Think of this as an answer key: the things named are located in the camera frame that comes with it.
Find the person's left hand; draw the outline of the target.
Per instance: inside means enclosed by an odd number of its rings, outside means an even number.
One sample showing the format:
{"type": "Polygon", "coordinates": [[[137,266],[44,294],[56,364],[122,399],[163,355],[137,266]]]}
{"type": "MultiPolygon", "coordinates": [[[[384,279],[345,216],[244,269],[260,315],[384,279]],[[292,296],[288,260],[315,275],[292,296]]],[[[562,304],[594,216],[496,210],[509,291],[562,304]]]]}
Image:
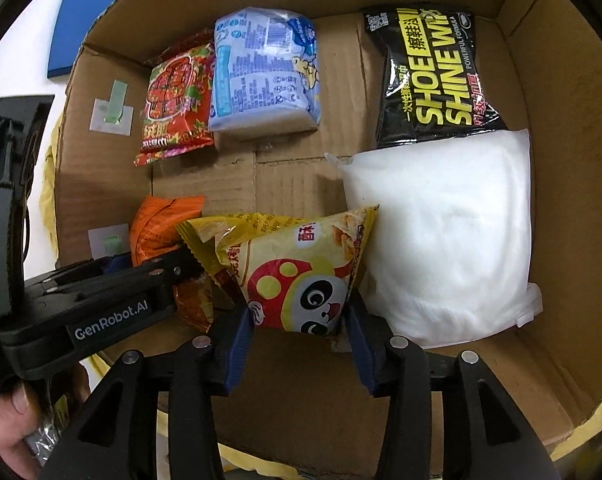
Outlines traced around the person's left hand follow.
{"type": "Polygon", "coordinates": [[[49,382],[22,382],[0,394],[0,478],[38,479],[43,466],[25,439],[51,412],[49,382]]]}

